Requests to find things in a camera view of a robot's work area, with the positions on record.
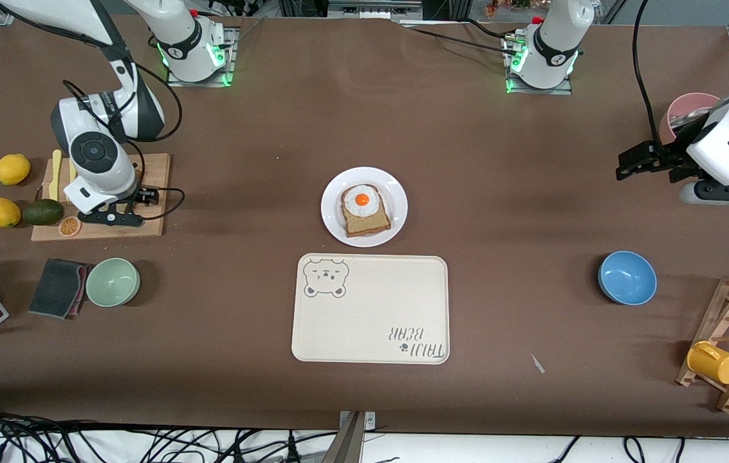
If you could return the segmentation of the pink bowl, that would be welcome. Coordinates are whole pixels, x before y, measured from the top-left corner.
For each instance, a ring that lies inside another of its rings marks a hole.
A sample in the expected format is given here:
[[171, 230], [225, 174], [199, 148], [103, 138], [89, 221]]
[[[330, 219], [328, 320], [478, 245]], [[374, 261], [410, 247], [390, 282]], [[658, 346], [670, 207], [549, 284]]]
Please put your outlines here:
[[672, 143], [675, 140], [675, 132], [671, 121], [690, 114], [697, 109], [713, 108], [716, 103], [720, 102], [718, 96], [703, 92], [690, 92], [677, 97], [665, 110], [658, 123], [658, 134], [662, 145]]

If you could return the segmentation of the round white plate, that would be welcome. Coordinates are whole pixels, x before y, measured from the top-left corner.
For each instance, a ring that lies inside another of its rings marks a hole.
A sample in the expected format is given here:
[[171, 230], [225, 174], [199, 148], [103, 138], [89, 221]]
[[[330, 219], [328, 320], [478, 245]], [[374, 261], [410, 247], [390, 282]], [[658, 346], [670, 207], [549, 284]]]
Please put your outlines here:
[[[391, 224], [388, 230], [350, 237], [344, 217], [344, 192], [359, 185], [372, 185], [381, 194], [380, 205]], [[356, 248], [373, 248], [388, 243], [405, 225], [409, 204], [400, 182], [387, 171], [375, 167], [355, 167], [335, 176], [325, 188], [321, 199], [321, 214], [325, 226], [335, 238]]]

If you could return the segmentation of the yellow mug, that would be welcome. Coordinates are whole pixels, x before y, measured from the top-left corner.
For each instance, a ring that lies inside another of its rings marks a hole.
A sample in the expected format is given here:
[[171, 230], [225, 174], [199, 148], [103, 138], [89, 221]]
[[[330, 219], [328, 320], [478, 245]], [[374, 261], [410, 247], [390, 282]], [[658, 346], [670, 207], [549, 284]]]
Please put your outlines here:
[[729, 352], [726, 350], [708, 341], [699, 341], [688, 350], [685, 363], [691, 372], [729, 385]]

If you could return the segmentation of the yellow plastic knife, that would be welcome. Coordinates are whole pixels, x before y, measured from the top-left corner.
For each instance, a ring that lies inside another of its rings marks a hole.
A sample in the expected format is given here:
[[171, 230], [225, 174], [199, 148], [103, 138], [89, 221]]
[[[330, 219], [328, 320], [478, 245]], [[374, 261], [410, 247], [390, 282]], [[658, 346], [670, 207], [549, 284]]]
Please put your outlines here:
[[61, 150], [59, 149], [53, 150], [51, 157], [51, 181], [48, 185], [48, 196], [49, 199], [55, 201], [56, 203], [59, 203], [59, 173], [61, 170], [62, 161], [63, 152], [61, 152]]

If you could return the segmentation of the yellow lemon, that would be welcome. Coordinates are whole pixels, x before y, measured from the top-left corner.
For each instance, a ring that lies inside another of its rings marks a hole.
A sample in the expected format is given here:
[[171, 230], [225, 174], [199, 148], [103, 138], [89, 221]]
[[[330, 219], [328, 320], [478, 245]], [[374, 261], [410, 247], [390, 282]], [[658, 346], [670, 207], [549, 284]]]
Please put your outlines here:
[[8, 154], [0, 158], [0, 182], [18, 185], [31, 173], [31, 162], [23, 154]]
[[0, 228], [14, 228], [23, 218], [17, 203], [0, 197]]

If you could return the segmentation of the blue bowl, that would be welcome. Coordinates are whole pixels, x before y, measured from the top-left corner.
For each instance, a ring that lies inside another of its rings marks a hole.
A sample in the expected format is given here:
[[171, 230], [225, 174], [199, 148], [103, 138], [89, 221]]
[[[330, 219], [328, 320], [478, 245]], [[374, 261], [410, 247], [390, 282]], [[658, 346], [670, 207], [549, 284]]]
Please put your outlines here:
[[656, 295], [658, 279], [652, 264], [630, 250], [606, 256], [597, 270], [600, 290], [612, 302], [637, 307]]

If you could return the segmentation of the egg-bearing brown bread slice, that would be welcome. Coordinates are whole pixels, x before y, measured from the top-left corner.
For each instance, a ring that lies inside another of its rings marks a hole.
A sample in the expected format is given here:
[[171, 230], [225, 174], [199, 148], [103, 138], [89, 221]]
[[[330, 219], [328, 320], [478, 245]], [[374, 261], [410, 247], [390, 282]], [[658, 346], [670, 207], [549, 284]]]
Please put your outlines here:
[[387, 214], [387, 209], [385, 208], [385, 203], [382, 199], [382, 196], [381, 208], [377, 211], [375, 215], [370, 217], [356, 217], [345, 211], [342, 205], [342, 198], [340, 207], [344, 217], [344, 222], [346, 223], [347, 237], [361, 237], [361, 235], [380, 233], [390, 230], [392, 228], [392, 222]]

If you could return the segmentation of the wooden cutting board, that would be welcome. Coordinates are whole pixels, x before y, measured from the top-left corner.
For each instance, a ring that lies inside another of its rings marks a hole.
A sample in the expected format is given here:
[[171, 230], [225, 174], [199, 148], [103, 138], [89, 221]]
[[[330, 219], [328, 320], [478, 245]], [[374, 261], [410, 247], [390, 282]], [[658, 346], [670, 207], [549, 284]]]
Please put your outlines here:
[[[146, 154], [146, 174], [144, 175], [144, 184], [146, 186], [168, 187], [169, 169], [171, 166], [171, 157], [167, 153]], [[62, 162], [59, 169], [59, 186], [64, 187], [70, 181], [69, 168], [67, 161]], [[49, 199], [49, 185], [53, 181], [52, 159], [47, 160], [46, 170], [42, 181], [43, 198]], [[78, 209], [71, 203], [67, 203], [67, 199], [63, 191], [59, 192], [58, 197], [61, 205], [64, 206], [64, 216], [74, 216], [78, 214]], [[158, 205], [146, 205], [143, 203], [135, 203], [135, 213], [144, 217], [153, 217], [159, 213], [164, 213], [167, 209], [167, 199], [164, 196], [158, 200]], [[106, 224], [84, 224], [81, 229], [70, 237], [65, 237], [59, 233], [59, 226], [32, 226], [31, 241], [81, 241], [81, 240], [99, 240], [99, 239], [129, 239], [140, 237], [161, 237], [163, 234], [163, 224], [165, 219], [157, 219], [154, 221], [146, 221], [140, 228], [129, 228], [128, 226], [106, 226]]]

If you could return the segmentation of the grey metal bracket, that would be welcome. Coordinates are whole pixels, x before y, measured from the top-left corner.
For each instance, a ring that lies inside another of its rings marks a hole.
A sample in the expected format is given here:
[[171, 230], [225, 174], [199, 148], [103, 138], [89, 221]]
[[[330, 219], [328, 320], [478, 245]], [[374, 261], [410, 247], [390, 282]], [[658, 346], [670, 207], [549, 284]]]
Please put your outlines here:
[[375, 411], [344, 411], [340, 414], [340, 431], [333, 463], [361, 463], [365, 434], [376, 429]]

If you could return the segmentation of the pale green bowl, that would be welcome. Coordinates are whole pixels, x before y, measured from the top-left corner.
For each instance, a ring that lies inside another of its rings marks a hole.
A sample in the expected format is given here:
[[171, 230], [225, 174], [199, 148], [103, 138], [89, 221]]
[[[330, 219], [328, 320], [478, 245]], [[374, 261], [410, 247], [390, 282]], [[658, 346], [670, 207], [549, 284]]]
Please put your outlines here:
[[140, 272], [134, 264], [110, 258], [97, 264], [86, 281], [86, 294], [97, 307], [119, 307], [140, 290]]

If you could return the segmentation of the cream bear print tray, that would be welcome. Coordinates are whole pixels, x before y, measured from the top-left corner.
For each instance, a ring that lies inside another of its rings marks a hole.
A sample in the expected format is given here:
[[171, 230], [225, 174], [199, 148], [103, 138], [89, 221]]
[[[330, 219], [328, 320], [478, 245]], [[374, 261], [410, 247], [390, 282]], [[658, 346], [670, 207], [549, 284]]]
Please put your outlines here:
[[326, 363], [443, 364], [450, 356], [447, 263], [438, 256], [303, 255], [291, 354]]

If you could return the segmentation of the dark green avocado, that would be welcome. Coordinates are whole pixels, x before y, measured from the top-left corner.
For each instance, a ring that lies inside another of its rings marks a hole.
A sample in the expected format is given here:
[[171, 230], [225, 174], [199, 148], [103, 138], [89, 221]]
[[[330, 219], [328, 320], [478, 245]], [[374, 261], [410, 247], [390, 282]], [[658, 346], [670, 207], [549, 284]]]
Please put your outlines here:
[[32, 226], [52, 226], [64, 217], [64, 206], [52, 199], [39, 199], [26, 205], [23, 222]]

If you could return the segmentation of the folded dark grey cloth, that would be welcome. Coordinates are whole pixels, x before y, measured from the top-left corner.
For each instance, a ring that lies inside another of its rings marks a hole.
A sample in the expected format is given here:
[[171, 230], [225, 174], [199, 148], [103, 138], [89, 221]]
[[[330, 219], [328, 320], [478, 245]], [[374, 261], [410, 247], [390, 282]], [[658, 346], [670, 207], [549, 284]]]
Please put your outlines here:
[[49, 259], [27, 311], [60, 320], [78, 316], [91, 264]]

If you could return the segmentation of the fried egg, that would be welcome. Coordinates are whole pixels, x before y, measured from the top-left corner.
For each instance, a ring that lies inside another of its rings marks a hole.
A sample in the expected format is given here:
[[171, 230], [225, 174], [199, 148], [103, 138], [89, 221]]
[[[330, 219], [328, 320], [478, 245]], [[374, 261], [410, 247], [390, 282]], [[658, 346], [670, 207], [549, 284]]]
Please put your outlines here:
[[381, 208], [381, 196], [373, 185], [355, 185], [343, 193], [342, 205], [353, 216], [370, 217]]

